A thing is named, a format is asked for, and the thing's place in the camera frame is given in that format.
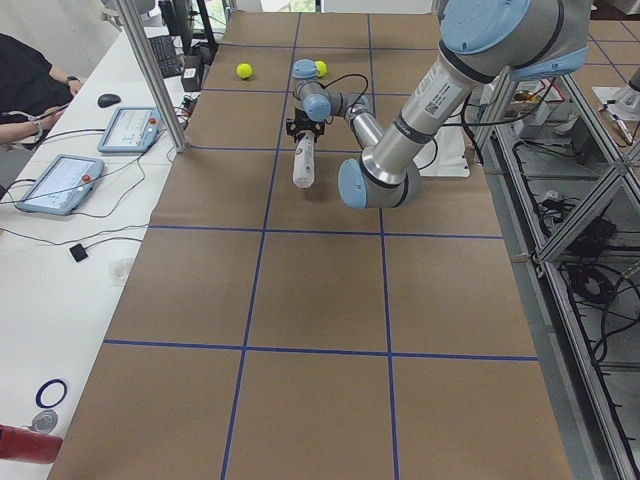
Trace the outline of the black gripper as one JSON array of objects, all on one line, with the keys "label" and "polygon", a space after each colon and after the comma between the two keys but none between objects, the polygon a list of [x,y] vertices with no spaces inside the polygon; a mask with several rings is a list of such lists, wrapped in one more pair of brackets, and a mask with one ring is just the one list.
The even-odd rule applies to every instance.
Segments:
[{"label": "black gripper", "polygon": [[304,110],[295,109],[294,117],[286,120],[286,134],[293,138],[302,138],[305,133],[311,133],[319,138],[325,133],[325,122],[314,121]]}]

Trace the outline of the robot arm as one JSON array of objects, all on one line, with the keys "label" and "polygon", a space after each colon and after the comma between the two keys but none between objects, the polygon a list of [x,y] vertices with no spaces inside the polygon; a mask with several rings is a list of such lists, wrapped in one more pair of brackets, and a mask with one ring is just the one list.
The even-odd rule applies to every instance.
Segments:
[{"label": "robot arm", "polygon": [[306,117],[316,123],[343,117],[363,149],[339,169],[343,203],[396,208],[415,198],[415,157],[472,90],[504,69],[515,81],[578,70],[586,60],[590,12],[588,1],[446,2],[438,57],[387,129],[358,95],[322,86],[312,60],[296,61],[293,93]]}]

